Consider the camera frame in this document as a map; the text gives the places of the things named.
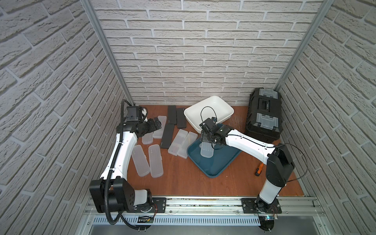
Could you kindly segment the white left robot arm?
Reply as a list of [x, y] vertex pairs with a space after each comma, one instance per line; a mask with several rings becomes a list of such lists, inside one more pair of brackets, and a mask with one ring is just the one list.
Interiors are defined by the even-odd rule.
[[105, 213], [105, 198], [109, 212], [150, 212], [153, 210], [149, 189], [136, 190], [127, 181], [131, 154], [138, 138], [161, 129], [158, 118], [143, 122], [123, 122], [116, 128], [116, 144], [105, 171], [90, 183], [89, 191], [98, 213]]

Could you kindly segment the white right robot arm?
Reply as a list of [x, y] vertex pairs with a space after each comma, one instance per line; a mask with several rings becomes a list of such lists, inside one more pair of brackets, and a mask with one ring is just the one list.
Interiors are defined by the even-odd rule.
[[258, 141], [231, 126], [215, 124], [210, 118], [204, 120], [200, 127], [201, 141], [237, 148], [260, 160], [266, 166], [266, 181], [255, 200], [255, 208], [266, 212], [276, 201], [277, 195], [286, 186], [295, 169], [288, 148], [283, 144], [275, 146]]

